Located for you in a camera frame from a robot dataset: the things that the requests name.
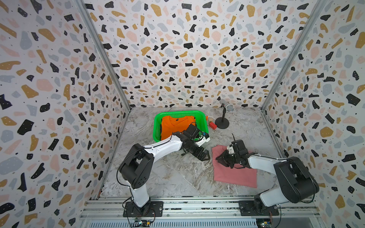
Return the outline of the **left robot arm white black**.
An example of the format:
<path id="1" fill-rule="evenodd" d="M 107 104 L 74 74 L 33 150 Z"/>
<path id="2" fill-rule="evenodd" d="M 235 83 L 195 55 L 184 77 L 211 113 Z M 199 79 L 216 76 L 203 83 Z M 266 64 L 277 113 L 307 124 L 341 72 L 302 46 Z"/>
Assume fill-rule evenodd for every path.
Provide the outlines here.
<path id="1" fill-rule="evenodd" d="M 207 161 L 210 155 L 202 145 L 208 141 L 210 141 L 208 133 L 190 125 L 189 129 L 172 133 L 168 138 L 155 144 L 146 146 L 134 144 L 117 170 L 117 175 L 120 174 L 126 181 L 124 185 L 129 187 L 132 205 L 137 209 L 144 209 L 150 205 L 151 198 L 147 193 L 146 182 L 154 163 L 180 150 L 200 161 Z"/>

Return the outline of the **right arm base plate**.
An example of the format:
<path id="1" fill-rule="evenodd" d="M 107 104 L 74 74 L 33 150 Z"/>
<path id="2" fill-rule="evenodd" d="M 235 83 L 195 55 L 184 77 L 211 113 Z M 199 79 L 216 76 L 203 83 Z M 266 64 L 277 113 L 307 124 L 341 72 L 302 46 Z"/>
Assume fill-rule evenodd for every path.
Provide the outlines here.
<path id="1" fill-rule="evenodd" d="M 241 216 L 278 216 L 277 206 L 267 207 L 257 200 L 241 200 L 238 202 Z"/>

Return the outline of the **green plastic basket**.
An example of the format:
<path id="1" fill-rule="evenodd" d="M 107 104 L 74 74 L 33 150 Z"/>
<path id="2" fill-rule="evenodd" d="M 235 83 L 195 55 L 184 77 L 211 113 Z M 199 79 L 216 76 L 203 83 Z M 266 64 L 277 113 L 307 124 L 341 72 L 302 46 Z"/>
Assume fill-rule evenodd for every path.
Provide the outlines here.
<path id="1" fill-rule="evenodd" d="M 206 115 L 197 110 L 163 112 L 154 119 L 153 139 L 155 142 L 167 139 L 172 133 L 183 132 L 189 125 L 196 126 L 200 131 L 209 133 Z"/>

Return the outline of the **red toy block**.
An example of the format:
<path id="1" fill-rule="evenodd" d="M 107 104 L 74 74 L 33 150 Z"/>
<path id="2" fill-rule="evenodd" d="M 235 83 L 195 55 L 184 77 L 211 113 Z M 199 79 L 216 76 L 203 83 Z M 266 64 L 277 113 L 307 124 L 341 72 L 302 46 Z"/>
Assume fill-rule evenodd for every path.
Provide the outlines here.
<path id="1" fill-rule="evenodd" d="M 209 126 L 210 126 L 213 130 L 217 129 L 217 125 L 216 125 L 214 122 L 209 122 Z"/>

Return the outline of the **pink t-shirt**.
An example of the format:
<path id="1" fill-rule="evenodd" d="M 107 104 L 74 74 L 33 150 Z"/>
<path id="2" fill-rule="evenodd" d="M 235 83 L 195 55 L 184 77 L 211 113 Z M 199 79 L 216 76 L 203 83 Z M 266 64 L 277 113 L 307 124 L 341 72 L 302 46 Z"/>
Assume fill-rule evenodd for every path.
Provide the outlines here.
<path id="1" fill-rule="evenodd" d="M 235 165 L 234 168 L 231 169 L 230 167 L 225 167 L 218 163 L 216 158 L 221 155 L 226 148 L 227 146 L 223 145 L 218 145 L 212 148 L 214 180 L 223 183 L 257 188 L 256 169 L 243 168 L 239 165 Z"/>

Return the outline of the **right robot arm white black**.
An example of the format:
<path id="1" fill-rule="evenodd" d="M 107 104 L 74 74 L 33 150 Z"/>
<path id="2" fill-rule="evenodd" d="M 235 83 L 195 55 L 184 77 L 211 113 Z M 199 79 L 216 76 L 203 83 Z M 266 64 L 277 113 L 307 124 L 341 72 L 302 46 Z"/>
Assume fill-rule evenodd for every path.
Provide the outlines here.
<path id="1" fill-rule="evenodd" d="M 287 159 L 272 158 L 257 153 L 249 153 L 244 149 L 234 153 L 224 150 L 216 161 L 231 169 L 240 165 L 241 169 L 262 170 L 276 175 L 279 186 L 257 194 L 254 198 L 254 208 L 265 210 L 281 203 L 303 202 L 308 197 L 315 197 L 319 185 L 310 174 L 307 167 L 298 157 Z"/>

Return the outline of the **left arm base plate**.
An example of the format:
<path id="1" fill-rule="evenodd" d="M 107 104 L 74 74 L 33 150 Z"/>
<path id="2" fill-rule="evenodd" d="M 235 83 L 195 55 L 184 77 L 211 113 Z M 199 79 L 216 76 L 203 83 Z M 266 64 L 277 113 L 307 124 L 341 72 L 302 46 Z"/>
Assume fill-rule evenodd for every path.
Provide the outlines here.
<path id="1" fill-rule="evenodd" d="M 123 212 L 123 217 L 162 217 L 163 201 L 149 201 L 142 207 L 138 207 L 134 202 L 127 202 Z"/>

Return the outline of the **orange t-shirt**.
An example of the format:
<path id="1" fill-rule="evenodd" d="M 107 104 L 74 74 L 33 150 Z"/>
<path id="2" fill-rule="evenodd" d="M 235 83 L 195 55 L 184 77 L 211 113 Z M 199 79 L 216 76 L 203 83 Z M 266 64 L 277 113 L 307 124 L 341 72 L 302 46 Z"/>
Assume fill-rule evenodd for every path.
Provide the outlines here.
<path id="1" fill-rule="evenodd" d="M 165 116 L 162 118 L 160 124 L 160 140 L 169 138 L 175 132 L 183 132 L 193 124 L 196 126 L 196 119 L 193 116 L 185 116 L 180 118 L 173 118 L 171 116 Z"/>

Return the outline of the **aluminium mounting rail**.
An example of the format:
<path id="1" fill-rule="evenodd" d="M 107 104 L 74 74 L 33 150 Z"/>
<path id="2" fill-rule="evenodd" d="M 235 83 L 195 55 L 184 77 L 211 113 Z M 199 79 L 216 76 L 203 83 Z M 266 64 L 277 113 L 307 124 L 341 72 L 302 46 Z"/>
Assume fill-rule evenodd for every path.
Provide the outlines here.
<path id="1" fill-rule="evenodd" d="M 252 196 L 154 197 L 145 216 L 126 211 L 127 198 L 89 200 L 83 228 L 323 228 L 313 204 L 290 202 L 256 213 Z"/>

